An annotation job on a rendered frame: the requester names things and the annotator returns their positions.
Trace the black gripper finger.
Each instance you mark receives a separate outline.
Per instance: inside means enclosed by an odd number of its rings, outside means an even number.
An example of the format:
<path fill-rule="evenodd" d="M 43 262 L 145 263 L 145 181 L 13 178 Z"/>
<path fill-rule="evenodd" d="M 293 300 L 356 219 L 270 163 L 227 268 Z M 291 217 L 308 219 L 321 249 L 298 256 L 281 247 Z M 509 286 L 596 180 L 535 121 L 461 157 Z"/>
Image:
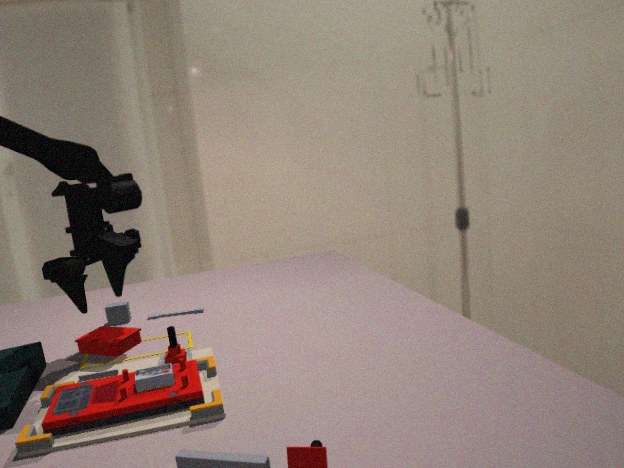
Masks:
<path fill-rule="evenodd" d="M 113 292 L 116 297 L 122 295 L 123 285 L 124 285 L 124 274 L 126 266 L 132 259 L 127 259 L 122 263 L 117 263 L 112 261 L 111 259 L 103 259 L 102 263 L 107 273 L 110 284 L 113 288 Z"/>
<path fill-rule="evenodd" d="M 73 279 L 54 279 L 51 283 L 56 283 L 65 294 L 74 302 L 81 313 L 87 313 L 87 301 L 84 289 L 84 282 L 88 275 L 78 276 Z"/>

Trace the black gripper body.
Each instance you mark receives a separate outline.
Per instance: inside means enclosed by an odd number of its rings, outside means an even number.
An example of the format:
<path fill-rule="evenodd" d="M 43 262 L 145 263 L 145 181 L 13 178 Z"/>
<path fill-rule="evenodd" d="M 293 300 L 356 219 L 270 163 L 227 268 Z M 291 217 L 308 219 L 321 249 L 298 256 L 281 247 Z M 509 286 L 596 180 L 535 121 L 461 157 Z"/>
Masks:
<path fill-rule="evenodd" d="M 45 262 L 42 267 L 44 280 L 73 279 L 78 276 L 82 276 L 87 265 L 106 258 L 109 259 L 108 257 L 100 254 L 97 257 L 89 256 L 89 242 L 93 229 L 98 227 L 100 233 L 105 232 L 106 225 L 109 224 L 109 221 L 104 221 L 102 216 L 84 220 L 69 221 L 69 224 L 70 226 L 65 229 L 66 233 L 72 234 L 75 249 L 69 251 L 70 257 L 60 257 L 52 261 Z"/>

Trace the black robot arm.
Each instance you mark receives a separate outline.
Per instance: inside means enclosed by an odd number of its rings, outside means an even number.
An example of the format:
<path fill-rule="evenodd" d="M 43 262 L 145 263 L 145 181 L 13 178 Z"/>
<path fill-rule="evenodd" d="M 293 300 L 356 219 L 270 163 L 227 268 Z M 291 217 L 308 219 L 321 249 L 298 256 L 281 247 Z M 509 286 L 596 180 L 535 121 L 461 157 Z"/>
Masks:
<path fill-rule="evenodd" d="M 53 197 L 65 196 L 69 221 L 102 217 L 102 209 L 114 214 L 141 205 L 141 190 L 132 173 L 113 177 L 88 145 L 49 138 L 0 116 L 0 146 L 35 159 L 63 179 L 81 182 L 70 185 L 61 181 L 52 193 Z M 87 185 L 95 183 L 94 188 Z M 112 224 L 106 228 L 101 233 L 98 227 L 93 229 L 89 256 L 100 254 L 117 263 L 135 258 L 141 247 L 138 230 L 128 229 L 123 234 L 114 232 Z"/>

